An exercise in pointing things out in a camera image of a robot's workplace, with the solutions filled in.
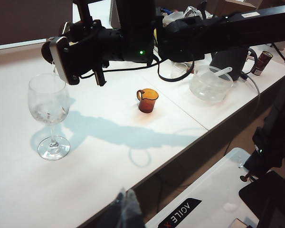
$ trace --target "can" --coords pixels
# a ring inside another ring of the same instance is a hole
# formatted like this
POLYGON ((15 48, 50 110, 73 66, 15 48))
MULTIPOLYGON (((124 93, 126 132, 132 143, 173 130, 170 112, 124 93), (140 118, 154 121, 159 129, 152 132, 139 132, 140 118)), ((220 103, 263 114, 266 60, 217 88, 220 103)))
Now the can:
POLYGON ((273 54, 268 51, 262 51, 261 55, 257 58, 256 67, 251 71, 254 75, 261 75, 273 54))

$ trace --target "water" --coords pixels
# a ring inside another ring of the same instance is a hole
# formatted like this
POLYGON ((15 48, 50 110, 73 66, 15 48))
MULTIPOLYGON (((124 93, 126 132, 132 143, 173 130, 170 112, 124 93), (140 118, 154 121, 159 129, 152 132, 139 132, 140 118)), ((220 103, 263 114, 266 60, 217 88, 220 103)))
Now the water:
POLYGON ((52 104, 39 104, 31 112, 32 116, 46 125, 55 125, 67 116, 67 110, 62 106, 52 104))

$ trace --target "wine glass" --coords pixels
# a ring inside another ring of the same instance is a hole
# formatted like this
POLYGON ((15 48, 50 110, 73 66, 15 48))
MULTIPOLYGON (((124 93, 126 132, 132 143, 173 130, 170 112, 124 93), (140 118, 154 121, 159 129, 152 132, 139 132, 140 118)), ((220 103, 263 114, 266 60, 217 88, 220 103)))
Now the wine glass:
POLYGON ((28 86, 30 113, 37 121, 51 126, 51 137, 41 141, 38 153, 46 160, 61 159, 70 151, 70 143, 55 136, 53 127, 66 118, 70 108, 66 83, 55 73, 50 73, 35 76, 28 86))

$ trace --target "cardboard box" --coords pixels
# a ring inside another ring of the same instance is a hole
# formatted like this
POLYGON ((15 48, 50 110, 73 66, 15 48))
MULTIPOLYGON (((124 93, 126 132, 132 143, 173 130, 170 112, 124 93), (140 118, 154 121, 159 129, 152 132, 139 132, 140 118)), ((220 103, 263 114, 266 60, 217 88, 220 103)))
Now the cardboard box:
POLYGON ((214 11, 216 16, 229 15, 233 12, 247 12, 256 10, 256 6, 248 2, 237 0, 219 0, 214 11))

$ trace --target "small amber cup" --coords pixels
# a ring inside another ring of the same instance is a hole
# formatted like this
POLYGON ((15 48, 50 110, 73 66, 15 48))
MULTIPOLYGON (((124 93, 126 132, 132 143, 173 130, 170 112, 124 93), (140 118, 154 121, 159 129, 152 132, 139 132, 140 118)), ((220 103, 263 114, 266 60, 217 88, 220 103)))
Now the small amber cup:
POLYGON ((153 111, 154 104, 158 98, 158 93, 153 89, 142 89, 136 92, 137 99, 140 100, 138 108, 143 113, 153 111))

